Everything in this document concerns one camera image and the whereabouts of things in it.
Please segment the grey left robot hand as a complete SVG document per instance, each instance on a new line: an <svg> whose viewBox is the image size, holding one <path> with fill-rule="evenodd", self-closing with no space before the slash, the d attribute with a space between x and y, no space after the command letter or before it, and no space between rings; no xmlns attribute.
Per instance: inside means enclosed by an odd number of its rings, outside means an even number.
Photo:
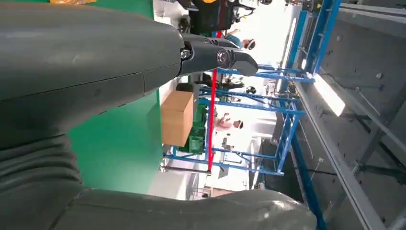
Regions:
<svg viewBox="0 0 406 230"><path fill-rule="evenodd" d="M68 132L169 80L215 68L252 76L230 42L105 8L0 4L0 227L3 230L314 230L315 215L272 190L201 200L83 185Z"/></svg>

